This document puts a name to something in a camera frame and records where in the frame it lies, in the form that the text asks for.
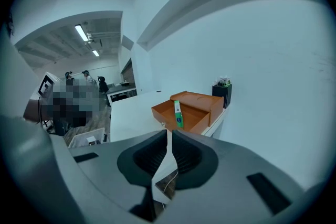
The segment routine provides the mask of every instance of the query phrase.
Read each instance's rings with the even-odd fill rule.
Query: overhead beam
[[[32,61],[29,61],[27,59],[25,59],[25,61],[27,62],[27,64],[32,67],[32,68],[41,68],[43,66],[42,63],[36,63],[36,62],[32,62]]]
[[[119,34],[120,31],[112,31],[112,32],[95,32],[95,33],[90,33],[91,35],[114,35],[114,34]]]
[[[68,46],[75,54],[82,56],[82,53],[76,50],[72,45],[70,45],[68,42],[66,42],[64,39],[62,39],[58,34],[56,33],[50,33],[50,35],[61,44]]]
[[[77,46],[77,48],[79,49],[87,49],[88,51],[90,51],[90,49],[88,48],[88,46],[86,45],[87,43],[86,42],[83,42],[82,40],[81,41],[78,41],[77,39],[74,39],[74,40],[71,40],[71,43],[72,44],[75,44]]]
[[[19,50],[19,52],[24,52],[24,53],[29,54],[29,55],[33,55],[33,56],[36,56],[36,57],[39,57],[39,58],[47,59],[49,61],[55,61],[56,60],[56,58],[53,57],[53,56],[44,54],[43,52],[40,52],[38,50],[32,50],[28,47],[21,48]]]
[[[97,39],[97,38],[117,38],[120,39],[120,35],[100,35],[100,36],[91,36],[90,39]]]
[[[89,51],[92,51],[92,47],[90,46],[90,44],[84,44],[84,46],[85,46]]]
[[[108,39],[108,38],[112,38],[112,39],[115,39],[115,40],[118,40],[119,41],[119,36],[101,36],[101,37],[93,37],[92,39]]]
[[[43,48],[46,48],[46,49],[52,51],[52,52],[54,52],[54,53],[56,53],[58,55],[61,55],[63,57],[69,57],[69,56],[71,56],[71,54],[69,54],[66,51],[63,51],[63,49],[61,47],[59,47],[58,45],[56,45],[56,44],[53,44],[53,43],[48,43],[48,44],[44,43],[44,44],[42,44],[42,43],[39,42],[38,38],[34,40],[34,43],[36,43],[37,45],[39,45],[39,46],[41,46]]]

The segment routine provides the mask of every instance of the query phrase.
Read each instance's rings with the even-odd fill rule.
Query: wire
[[[41,123],[41,128],[43,129],[43,125],[42,125],[42,107],[40,106],[40,116],[39,116],[39,118],[40,118],[40,123]]]
[[[168,182],[168,184],[165,186],[165,188],[164,188],[164,190],[163,190],[163,193],[166,191],[166,189],[167,189],[169,183],[170,183],[171,181],[174,180],[174,178],[177,176],[177,174],[178,174],[178,171],[177,171],[176,175],[175,175],[172,179],[170,179],[170,181]]]
[[[38,113],[38,123],[41,123],[41,113],[40,113],[40,97],[38,98],[38,104],[37,104],[37,113]]]

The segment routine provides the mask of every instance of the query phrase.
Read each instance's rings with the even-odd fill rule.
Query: fluorescent light
[[[75,29],[77,30],[78,34],[81,36],[81,38],[84,40],[84,41],[88,41],[88,38],[87,36],[85,35],[84,31],[83,31],[83,28],[81,25],[75,25]]]
[[[99,56],[96,50],[93,50],[92,52],[94,53],[94,55]]]

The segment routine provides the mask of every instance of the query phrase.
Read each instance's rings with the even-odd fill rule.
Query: white counter
[[[113,102],[111,105],[111,142],[165,129],[154,118],[151,107],[169,100],[170,96],[176,93],[149,92]],[[210,127],[207,127],[202,135],[213,135],[223,121],[225,111],[224,109],[218,119]]]

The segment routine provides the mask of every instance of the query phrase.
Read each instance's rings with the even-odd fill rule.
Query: gray machine
[[[68,149],[62,137],[47,135],[23,120],[1,116],[0,125],[5,130],[0,145],[10,175],[50,222],[148,223],[134,208],[144,203],[150,171],[137,161],[134,152],[142,145],[155,151],[159,146],[155,139],[164,137],[162,131]],[[183,143],[177,140],[174,145],[174,137]],[[186,152],[195,147],[198,154],[197,158],[179,157],[181,162],[198,161],[182,167],[177,160],[181,174],[187,167],[185,176],[177,179],[175,196],[155,223],[288,222],[307,204],[307,194],[288,175],[242,146],[174,132],[173,153],[176,145]],[[134,161],[134,166],[123,163],[124,159]],[[207,174],[208,166],[211,171],[204,177],[202,171]],[[136,185],[142,175],[145,180]]]

